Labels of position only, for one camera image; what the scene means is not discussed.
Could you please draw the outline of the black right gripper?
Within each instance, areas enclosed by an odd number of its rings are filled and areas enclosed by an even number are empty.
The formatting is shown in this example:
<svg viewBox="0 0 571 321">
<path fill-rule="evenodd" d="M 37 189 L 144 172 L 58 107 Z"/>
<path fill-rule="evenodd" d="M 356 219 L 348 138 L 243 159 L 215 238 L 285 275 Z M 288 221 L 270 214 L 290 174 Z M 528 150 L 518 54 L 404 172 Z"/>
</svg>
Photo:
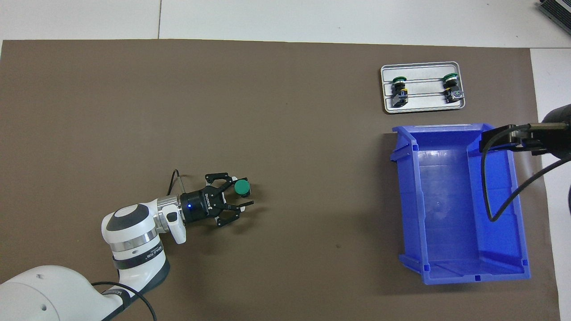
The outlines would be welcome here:
<svg viewBox="0 0 571 321">
<path fill-rule="evenodd" d="M 556 158 L 563 159 L 570 156 L 571 132 L 570 132 L 571 105 L 567 104 L 548 112 L 540 123 L 526 124 L 521 131 L 523 134 L 523 146 L 532 155 L 551 154 Z M 516 136 L 516 125 L 505 125 L 481 133 L 480 153 L 490 140 L 501 132 L 510 130 L 503 136 L 494 140 L 489 150 L 513 150 L 521 144 L 521 138 Z"/>
</svg>

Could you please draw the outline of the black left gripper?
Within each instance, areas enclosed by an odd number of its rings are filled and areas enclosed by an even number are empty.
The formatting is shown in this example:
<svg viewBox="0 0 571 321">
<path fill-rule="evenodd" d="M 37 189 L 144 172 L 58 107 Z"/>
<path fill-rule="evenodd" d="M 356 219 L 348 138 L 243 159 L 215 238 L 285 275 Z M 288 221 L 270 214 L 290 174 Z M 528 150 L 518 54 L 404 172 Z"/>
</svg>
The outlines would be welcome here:
<svg viewBox="0 0 571 321">
<path fill-rule="evenodd" d="M 218 227 L 224 227 L 241 217 L 245 208 L 254 205 L 248 201 L 240 205 L 227 204 L 224 195 L 226 190 L 235 185 L 237 178 L 228 173 L 207 173 L 205 175 L 206 187 L 203 189 L 180 194 L 180 207 L 184 223 L 214 218 Z M 223 181 L 222 185 L 215 186 L 215 181 Z M 233 212 L 229 218 L 221 218 L 223 211 Z"/>
</svg>

